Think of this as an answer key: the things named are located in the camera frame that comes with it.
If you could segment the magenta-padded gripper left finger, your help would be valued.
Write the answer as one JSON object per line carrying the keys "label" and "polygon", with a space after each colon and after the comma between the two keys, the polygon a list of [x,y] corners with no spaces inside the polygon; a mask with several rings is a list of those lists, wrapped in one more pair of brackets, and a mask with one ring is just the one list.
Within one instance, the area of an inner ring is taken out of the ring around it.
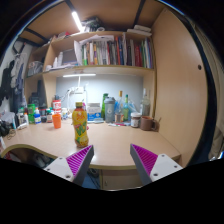
{"label": "magenta-padded gripper left finger", "polygon": [[45,171],[81,186],[93,156],[94,147],[90,145],[67,158],[58,157],[45,168]]}

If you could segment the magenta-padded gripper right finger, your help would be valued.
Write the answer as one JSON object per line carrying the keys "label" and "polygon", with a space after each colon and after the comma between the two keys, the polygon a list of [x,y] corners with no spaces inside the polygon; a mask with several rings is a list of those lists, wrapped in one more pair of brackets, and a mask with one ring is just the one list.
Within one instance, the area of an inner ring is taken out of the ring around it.
{"label": "magenta-padded gripper right finger", "polygon": [[143,185],[148,185],[182,169],[166,154],[157,155],[134,144],[130,145],[130,154]]}

